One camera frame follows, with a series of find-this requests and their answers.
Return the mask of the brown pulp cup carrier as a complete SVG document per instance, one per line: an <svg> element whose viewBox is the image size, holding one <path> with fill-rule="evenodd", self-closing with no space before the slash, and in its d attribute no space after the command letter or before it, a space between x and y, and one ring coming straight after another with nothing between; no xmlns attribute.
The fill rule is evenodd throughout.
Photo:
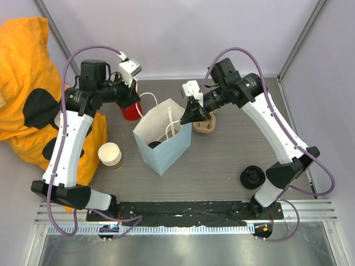
<svg viewBox="0 0 355 266"><path fill-rule="evenodd" d="M164 136L164 141L174 137L177 133L178 133L177 130L174 131L174 135L173 135L172 131L169 131L168 134Z"/></svg>

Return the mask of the light blue paper bag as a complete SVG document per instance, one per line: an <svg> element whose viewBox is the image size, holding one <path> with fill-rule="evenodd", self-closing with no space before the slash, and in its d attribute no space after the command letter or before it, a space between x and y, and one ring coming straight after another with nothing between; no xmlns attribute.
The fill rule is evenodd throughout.
<svg viewBox="0 0 355 266"><path fill-rule="evenodd" d="M143 161L157 174L162 175L191 145L191 124L181 125L180 118L185 109L171 98L156 102L155 106L141 115L133 130L136 144ZM169 131L178 133L164 141ZM151 149L148 144L160 141Z"/></svg>

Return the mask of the single black cup lid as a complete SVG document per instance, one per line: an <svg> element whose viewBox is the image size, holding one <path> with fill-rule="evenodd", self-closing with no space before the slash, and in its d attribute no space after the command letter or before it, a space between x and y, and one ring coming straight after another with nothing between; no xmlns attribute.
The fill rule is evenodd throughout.
<svg viewBox="0 0 355 266"><path fill-rule="evenodd" d="M156 148L158 145L160 145L161 142L160 141L153 141L151 142L150 144L148 144L148 146L151 148L151 149L154 149Z"/></svg>

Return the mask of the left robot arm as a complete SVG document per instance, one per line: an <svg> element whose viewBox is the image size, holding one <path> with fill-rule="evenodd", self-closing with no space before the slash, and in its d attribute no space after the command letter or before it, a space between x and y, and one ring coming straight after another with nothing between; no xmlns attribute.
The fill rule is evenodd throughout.
<svg viewBox="0 0 355 266"><path fill-rule="evenodd" d="M140 102L135 90L141 66L134 59L124 59L110 79L110 66L103 60L84 60L74 87L65 90L65 108L61 113L58 136L47 170L31 190L49 203L83 210L96 209L106 221L118 216L116 197L77 183L79 159L87 132L96 111L105 103L115 102L127 109Z"/></svg>

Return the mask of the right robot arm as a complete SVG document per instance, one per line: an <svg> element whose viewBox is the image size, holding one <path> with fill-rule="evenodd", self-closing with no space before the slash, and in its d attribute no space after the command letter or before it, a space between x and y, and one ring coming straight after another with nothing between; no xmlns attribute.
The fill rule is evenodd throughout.
<svg viewBox="0 0 355 266"><path fill-rule="evenodd" d="M270 93L264 91L257 74L241 76L229 58L219 61L210 70L215 89L203 94L195 80L182 85L187 106L180 123L207 121L212 111L227 104L235 104L252 119L277 157L277 162L262 173L265 181L249 185L258 189L250 199L251 215L265 218L283 191L310 167L320 151L303 141L292 143L295 132L278 111Z"/></svg>

